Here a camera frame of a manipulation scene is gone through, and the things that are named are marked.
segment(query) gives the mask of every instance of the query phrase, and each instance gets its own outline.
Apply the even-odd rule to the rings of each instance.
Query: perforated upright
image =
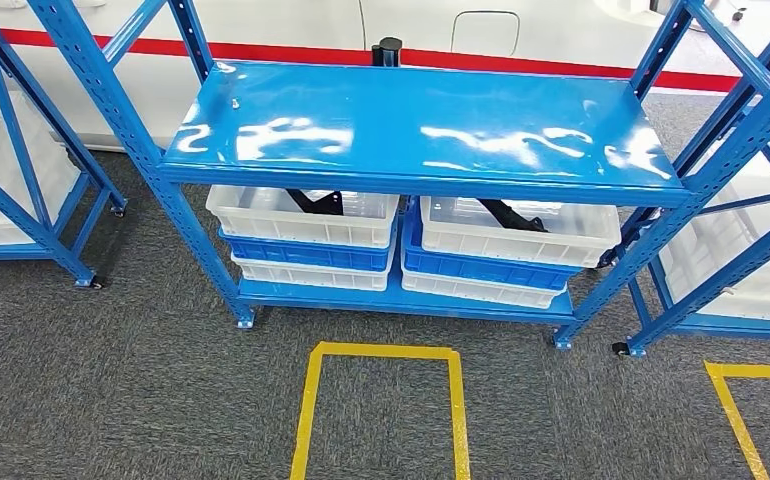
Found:
[[[744,76],[674,162],[674,168],[683,183],[696,195],[677,209],[637,209],[622,228],[621,245],[607,252],[603,258],[604,265],[618,259],[616,266],[577,310],[579,317],[589,318],[599,310],[606,298],[623,286],[629,286],[641,321],[641,330],[627,342],[615,344],[618,353],[643,355],[645,347],[667,333],[693,332],[770,338],[770,320],[697,313],[724,289],[734,286],[770,260],[770,232],[676,303],[670,298],[665,272],[657,257],[666,241],[695,215],[770,202],[768,194],[704,208],[757,153],[761,152],[770,162],[770,43],[759,58],[755,58],[699,1],[677,2],[666,24],[673,24],[673,31],[677,31],[687,26],[692,17],[713,36]],[[638,78],[643,79],[635,84],[637,91],[646,92],[652,84],[652,72],[664,65],[656,52],[670,51],[678,40],[677,35],[664,28],[660,31],[633,77],[633,82]],[[761,94],[762,99],[754,107],[748,108],[750,100],[757,94]],[[697,173],[689,174],[719,138],[724,138],[720,147]],[[652,275],[663,310],[663,313],[655,317],[648,311],[635,279],[635,274],[645,266]]]
[[[23,138],[23,132],[17,121],[14,107],[8,95],[8,88],[3,78],[3,70],[20,85],[38,111],[59,134],[68,151],[75,157],[81,170],[72,191],[67,195],[63,206],[57,215],[55,223],[51,221],[51,213],[47,211],[46,203],[36,172],[29,157],[29,152]],[[34,215],[29,214],[10,195],[0,188],[0,212],[14,222],[34,243],[16,245],[0,245],[0,260],[22,259],[51,259],[68,270],[75,278],[76,285],[99,288],[101,284],[95,277],[94,271],[86,266],[79,258],[88,237],[105,205],[110,201],[111,210],[122,216],[126,207],[126,199],[117,190],[103,169],[94,160],[85,146],[79,141],[76,133],[55,108],[55,105],[37,83],[31,72],[26,68],[11,46],[0,33],[0,111],[8,130],[8,135],[14,147],[23,180],[29,191]],[[96,201],[70,247],[61,243],[60,235],[71,218],[74,209],[89,186],[97,190]]]

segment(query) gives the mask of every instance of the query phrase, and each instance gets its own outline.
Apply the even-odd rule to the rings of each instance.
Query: blue metal shelf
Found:
[[[579,203],[689,197],[629,83],[221,62],[159,170],[172,181]]]
[[[29,3],[50,36],[59,39],[56,47],[243,328],[253,324],[251,304],[366,309],[553,323],[562,325],[554,334],[556,346],[569,348],[573,336],[634,283],[638,271],[770,140],[770,44],[753,57],[713,20],[702,0],[673,2],[629,82],[385,67],[215,64],[193,1],[168,0],[203,86],[164,153],[153,144],[113,70],[159,3],[145,1],[105,52],[71,0]],[[693,18],[745,76],[671,164],[640,100]],[[686,177],[757,93],[763,94],[759,103],[706,165]],[[182,183],[640,208],[624,227],[617,250],[623,258],[582,304],[571,312],[565,294],[549,311],[538,311],[403,292],[396,269],[382,293],[237,283],[182,195]],[[652,207],[664,210],[642,229],[637,222],[650,220]],[[637,285],[633,288],[640,293]],[[717,293],[713,286],[695,302]],[[699,308],[694,302],[680,303],[670,315],[645,318],[647,331],[630,346],[643,351]]]
[[[38,177],[46,172],[36,172],[17,120],[14,105],[9,97],[4,75],[7,73],[16,81],[25,95],[35,104],[50,127],[64,141],[67,150],[76,160],[81,173],[52,224],[50,212],[41,192]],[[55,108],[55,105],[26,68],[0,32],[0,113],[5,122],[11,145],[20,167],[23,181],[28,189],[34,212],[26,212],[9,194],[0,187],[0,212],[22,230],[31,243],[0,245],[0,260],[49,259],[54,260],[76,279],[81,287],[99,288],[95,272],[82,262],[80,255],[99,216],[110,200],[112,211],[122,214],[126,199],[117,190],[91,153],[79,141],[76,133]],[[82,196],[93,186],[96,200],[73,240],[72,246],[59,238]]]

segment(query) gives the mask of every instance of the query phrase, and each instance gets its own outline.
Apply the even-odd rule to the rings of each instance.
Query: shelf upright post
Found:
[[[153,142],[117,79],[113,66],[94,41],[76,6],[71,0],[30,0],[29,4],[50,37],[58,39],[55,42],[57,48],[84,84],[167,216],[229,305],[238,327],[251,328],[252,309],[238,298],[235,281],[182,194],[180,186],[166,180],[158,171],[161,149]],[[197,75],[203,80],[212,60],[193,4],[190,0],[170,0],[169,4],[184,34]]]
[[[695,175],[685,178],[686,188],[694,192],[679,207],[666,210],[653,224],[640,234],[603,281],[575,310],[578,322],[559,329],[555,334],[557,343],[569,343],[575,335],[602,307],[630,281],[636,273],[646,267],[671,238],[676,235],[692,217],[697,215],[714,195],[759,153],[770,141],[770,91],[759,104],[738,124],[735,131],[701,167]],[[646,329],[646,335],[639,334],[630,343],[633,354],[640,354],[659,333],[681,322],[689,310],[677,310],[677,315],[663,316],[654,320]]]
[[[11,74],[17,84],[20,85],[20,87],[23,89],[23,92],[28,96],[32,103],[35,104],[41,115],[46,118],[49,125],[53,128],[53,130],[55,130],[59,137],[61,137],[65,146],[67,147],[67,150],[72,153],[73,157],[77,160],[79,167],[89,175],[91,183],[99,191],[108,190],[110,192],[109,198],[112,205],[111,211],[116,214],[122,214],[125,212],[126,198],[122,193],[120,193],[120,191],[111,181],[102,167],[100,167],[99,163],[97,163],[97,161],[93,158],[93,155],[91,155],[87,147],[85,147],[81,140],[79,140],[79,136],[75,131],[73,131],[73,129],[67,123],[67,120],[63,115],[61,115],[61,112],[58,111],[58,109],[55,107],[55,104],[52,103],[52,100],[49,98],[46,92],[44,92],[43,87],[41,87],[41,85],[32,75],[32,72],[28,69],[28,67],[26,67],[14,49],[11,48],[11,45],[5,40],[5,37],[1,32],[0,65],[6,72]],[[4,86],[5,82],[2,78],[2,72],[0,71],[0,91],[4,90]],[[8,102],[7,97],[2,98],[0,95],[0,110],[3,112],[3,116],[6,118],[6,122],[10,125],[12,121],[10,118],[13,118],[13,114],[6,115],[8,112],[5,108],[3,108],[4,102]],[[13,107],[10,105],[6,106],[11,108],[11,112],[13,112]],[[19,133],[19,128],[17,128],[14,132],[12,132],[12,130],[14,129],[9,128],[9,133],[12,136],[12,142],[15,136],[19,134],[22,143],[22,134]],[[23,152],[25,152],[26,148],[25,143],[21,145],[19,150],[17,150],[16,142],[13,143],[15,150],[19,154],[24,155]]]
[[[23,138],[21,126],[17,120],[14,106],[9,97],[8,88],[3,78],[3,70],[10,74],[23,89],[27,97],[34,103],[38,111],[49,122],[50,126],[64,140],[67,149],[78,162],[82,173],[73,186],[73,191],[67,196],[53,224],[53,215],[47,209],[44,201],[38,174],[29,155],[28,147]],[[108,200],[112,203],[112,211],[121,216],[126,206],[126,199],[117,190],[105,172],[79,141],[76,133],[58,112],[55,105],[44,92],[34,76],[20,60],[11,46],[0,33],[0,111],[6,129],[11,139],[20,167],[24,183],[28,189],[34,215],[30,215],[8,193],[0,187],[0,212],[11,220],[17,228],[23,231],[34,243],[17,245],[0,245],[0,260],[5,259],[50,259],[70,272],[76,279],[76,286],[102,288],[102,284],[93,270],[88,268],[79,258],[90,232],[99,218],[99,212]],[[84,223],[71,248],[60,240],[60,234],[71,217],[76,204],[85,193],[88,183],[97,190],[96,201],[87,214]]]
[[[662,315],[644,324],[641,330],[630,337],[625,344],[615,344],[613,348],[617,353],[644,355],[648,345],[680,324],[689,315],[705,307],[721,295],[725,288],[740,282],[768,261],[770,261],[770,231],[680,301],[666,309]]]
[[[674,3],[671,12],[668,14],[668,18],[674,19],[675,22],[680,20],[684,21],[685,16],[680,16],[676,10],[685,11],[683,8],[683,1],[677,1]],[[636,91],[636,95],[639,99],[643,99],[644,96],[641,92],[646,92],[653,85],[653,82],[658,76],[658,72],[664,67],[664,59],[661,56],[656,55],[656,52],[662,50],[662,54],[667,52],[668,49],[673,49],[676,46],[677,38],[674,32],[676,28],[665,30],[665,27],[670,22],[667,20],[662,24],[662,29],[656,34],[656,38],[653,41],[651,47],[647,50],[647,54],[644,60],[638,66],[630,80],[633,89]],[[759,55],[759,61],[770,70],[770,43],[765,46],[765,49]],[[651,72],[651,74],[644,75],[644,72]],[[750,100],[756,95],[756,89],[750,84],[750,82],[741,78],[738,83],[730,90],[729,94],[718,104],[718,107],[712,113],[712,115],[706,120],[702,127],[694,134],[694,137],[683,148],[682,152],[674,162],[674,168],[680,178],[685,177],[691,168],[700,160],[706,151],[712,146],[712,144],[721,137],[733,124],[735,124],[743,114],[744,109],[750,103]],[[639,207],[635,209],[632,215],[627,218],[621,228],[621,247],[626,248],[630,243],[635,241],[638,236],[638,232],[641,229],[642,223],[645,222],[655,212],[654,207]],[[617,258],[616,251],[609,250],[600,260],[601,266],[607,266],[611,264]]]

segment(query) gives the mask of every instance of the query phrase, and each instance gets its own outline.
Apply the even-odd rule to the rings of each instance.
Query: gray carpet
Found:
[[[714,100],[651,97],[670,154]],[[751,478],[703,361],[770,363],[770,341],[670,337],[618,358],[627,294],[570,352],[542,326],[365,312],[265,308],[241,332],[131,163],[99,157],[131,199],[85,254],[110,286],[0,263],[0,478],[287,478],[322,340],[457,350],[477,479]],[[205,188],[187,194],[214,230]],[[578,276],[575,297],[600,276]],[[770,473],[770,380],[729,384]],[[308,478],[453,475],[444,362],[324,360]]]

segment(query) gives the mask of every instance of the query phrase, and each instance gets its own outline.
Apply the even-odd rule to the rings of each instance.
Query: yellow tape marking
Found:
[[[464,407],[464,385],[459,353],[445,347],[417,347],[408,345],[374,345],[364,343],[320,342],[311,351],[306,372],[305,390],[297,425],[297,446],[291,462],[291,480],[305,479],[311,426],[314,422],[314,404],[320,384],[320,367],[324,355],[353,357],[411,358],[416,360],[446,360],[450,381],[450,414],[453,419],[453,458],[456,480],[470,480],[470,460],[467,449],[467,419]]]
[[[738,411],[726,381],[728,377],[770,378],[770,365],[704,363],[706,364],[706,372],[709,373],[709,378],[712,379],[712,385],[715,387],[715,392],[717,392],[727,419],[729,419],[732,426],[735,438],[741,447],[741,452],[744,454],[744,458],[747,459],[747,465],[750,467],[751,473],[753,473],[753,478],[755,480],[770,480],[768,471],[765,469],[765,465],[762,464],[759,451],[756,450],[756,446],[750,438],[750,432],[747,431],[747,425],[744,424],[744,420],[741,418],[741,413]]]

